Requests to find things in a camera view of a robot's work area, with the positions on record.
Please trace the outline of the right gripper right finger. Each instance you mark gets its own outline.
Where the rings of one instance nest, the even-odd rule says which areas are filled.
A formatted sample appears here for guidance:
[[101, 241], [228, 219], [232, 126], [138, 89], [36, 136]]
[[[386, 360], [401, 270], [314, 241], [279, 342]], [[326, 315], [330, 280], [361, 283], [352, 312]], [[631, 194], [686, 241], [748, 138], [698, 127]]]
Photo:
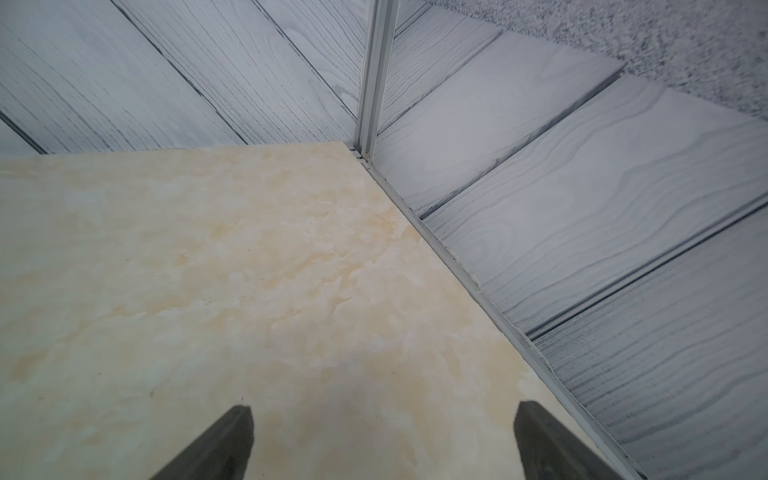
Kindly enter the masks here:
[[523, 401], [518, 405], [514, 434], [528, 480], [621, 479], [538, 402]]

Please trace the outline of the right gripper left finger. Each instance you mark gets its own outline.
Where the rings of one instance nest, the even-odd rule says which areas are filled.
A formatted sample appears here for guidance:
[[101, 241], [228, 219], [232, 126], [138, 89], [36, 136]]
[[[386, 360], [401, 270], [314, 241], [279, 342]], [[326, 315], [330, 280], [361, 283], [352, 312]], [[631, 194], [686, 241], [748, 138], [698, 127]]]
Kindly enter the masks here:
[[160, 469], [152, 480], [243, 479], [253, 444], [251, 408], [235, 405]]

